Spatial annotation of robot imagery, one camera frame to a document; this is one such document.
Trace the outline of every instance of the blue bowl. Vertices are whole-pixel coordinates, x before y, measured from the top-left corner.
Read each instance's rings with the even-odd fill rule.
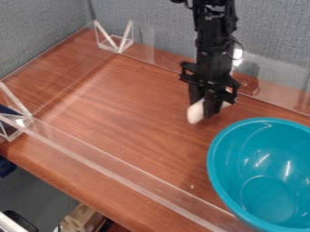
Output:
[[[208,151],[212,187],[253,229],[310,231],[310,129],[280,119],[231,125]]]

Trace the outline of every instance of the acrylic bracket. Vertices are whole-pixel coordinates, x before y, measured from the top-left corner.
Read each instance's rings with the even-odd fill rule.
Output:
[[[19,127],[26,127],[31,123],[31,114],[2,82],[0,82],[0,93],[0,115],[15,122]],[[19,134],[19,130],[0,121],[0,137],[11,141]]]
[[[129,20],[122,31],[122,37],[109,35],[101,24],[94,21],[96,44],[98,48],[113,53],[122,53],[133,44],[133,22]]]

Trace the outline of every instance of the gray cubicle wall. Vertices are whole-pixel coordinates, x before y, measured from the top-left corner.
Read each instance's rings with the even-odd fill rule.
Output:
[[[134,27],[138,42],[193,55],[192,17],[182,5],[169,0],[88,0],[88,4],[94,18],[114,34],[122,32],[130,18],[138,25]],[[267,67],[260,69],[260,77],[303,88],[310,70],[310,1],[236,0],[236,8],[236,37],[248,57],[259,56],[252,61]]]
[[[89,21],[85,6],[86,0],[0,1],[0,77]]]

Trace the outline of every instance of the floor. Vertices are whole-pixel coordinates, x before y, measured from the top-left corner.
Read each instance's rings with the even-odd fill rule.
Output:
[[[40,232],[53,231],[77,205],[74,199],[19,168],[0,179],[0,189],[0,210],[15,211]]]

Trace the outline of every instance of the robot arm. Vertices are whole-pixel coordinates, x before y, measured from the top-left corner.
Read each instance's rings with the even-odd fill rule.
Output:
[[[232,36],[236,31],[237,17],[233,0],[170,0],[184,3],[192,10],[196,39],[196,62],[181,62],[180,80],[188,84],[189,104],[193,109],[200,105],[200,117],[212,117],[225,104],[237,102],[239,83],[232,79],[233,47],[237,43]]]

